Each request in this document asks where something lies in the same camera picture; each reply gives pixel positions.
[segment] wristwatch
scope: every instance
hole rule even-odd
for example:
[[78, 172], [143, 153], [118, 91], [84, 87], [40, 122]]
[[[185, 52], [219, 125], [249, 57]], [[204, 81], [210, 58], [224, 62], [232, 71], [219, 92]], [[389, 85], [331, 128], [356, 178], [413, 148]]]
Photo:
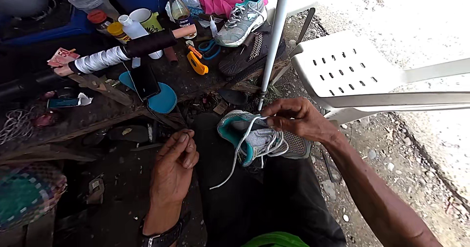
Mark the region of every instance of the wristwatch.
[[170, 247], [180, 236], [186, 224], [191, 218], [191, 212], [186, 213], [176, 224], [164, 233], [146, 236], [142, 234], [143, 222], [141, 224], [142, 247]]

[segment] gray sneaker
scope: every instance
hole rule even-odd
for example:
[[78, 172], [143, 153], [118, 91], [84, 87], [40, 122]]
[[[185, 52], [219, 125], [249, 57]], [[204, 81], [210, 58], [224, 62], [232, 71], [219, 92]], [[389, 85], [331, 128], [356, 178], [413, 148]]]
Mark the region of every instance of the gray sneaker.
[[256, 158], [263, 156], [283, 156], [288, 159], [305, 159], [310, 155], [312, 143], [290, 132], [278, 132], [266, 123], [266, 119], [241, 110], [226, 114], [217, 124], [219, 135], [235, 147], [232, 171], [225, 181], [212, 187], [223, 185], [232, 176], [237, 160], [242, 166], [249, 166]]
[[235, 4], [230, 18], [215, 36], [221, 46], [237, 47], [248, 34], [261, 26], [267, 18], [263, 0], [245, 0]]

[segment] blue insole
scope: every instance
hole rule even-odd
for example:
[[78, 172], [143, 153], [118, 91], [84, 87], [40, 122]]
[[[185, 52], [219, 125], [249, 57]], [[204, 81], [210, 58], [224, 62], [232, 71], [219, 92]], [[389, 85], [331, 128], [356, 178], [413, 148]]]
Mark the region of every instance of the blue insole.
[[[129, 72], [123, 72], [119, 76], [119, 81], [121, 81], [125, 86], [131, 88], [135, 92], [134, 83], [131, 80]], [[171, 87], [164, 83], [158, 83], [160, 86], [160, 94], [154, 95], [147, 99], [149, 103], [149, 108], [157, 113], [168, 114], [173, 110], [178, 98], [176, 97], [175, 92]]]

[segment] concrete ground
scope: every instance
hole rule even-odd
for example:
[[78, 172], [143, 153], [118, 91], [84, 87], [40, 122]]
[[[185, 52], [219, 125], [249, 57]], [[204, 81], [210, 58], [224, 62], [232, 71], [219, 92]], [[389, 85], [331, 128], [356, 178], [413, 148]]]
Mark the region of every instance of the concrete ground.
[[[412, 69], [470, 56], [459, 7], [465, 0], [318, 0], [304, 40], [350, 29], [366, 36], [397, 69]], [[306, 12], [286, 21], [296, 40]], [[468, 75], [414, 83], [403, 91], [468, 91]], [[275, 86], [283, 97], [307, 96], [295, 70]], [[384, 113], [349, 123], [342, 131], [364, 159], [420, 215], [444, 246], [470, 245], [470, 156], [461, 129], [468, 111]], [[381, 246], [355, 207], [344, 182], [331, 183], [316, 146], [315, 166], [327, 205], [349, 246]]]

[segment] black pants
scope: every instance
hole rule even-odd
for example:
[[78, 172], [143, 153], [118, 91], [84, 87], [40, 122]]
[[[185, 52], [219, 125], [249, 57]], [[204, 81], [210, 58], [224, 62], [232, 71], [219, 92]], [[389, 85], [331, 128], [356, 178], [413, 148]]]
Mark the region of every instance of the black pants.
[[217, 133], [220, 117], [203, 113], [194, 121], [200, 153], [196, 172], [208, 247], [238, 247], [267, 232], [289, 232], [309, 246], [344, 246], [344, 233], [328, 212], [311, 160], [269, 158], [263, 183], [243, 167], [230, 173], [235, 148]]

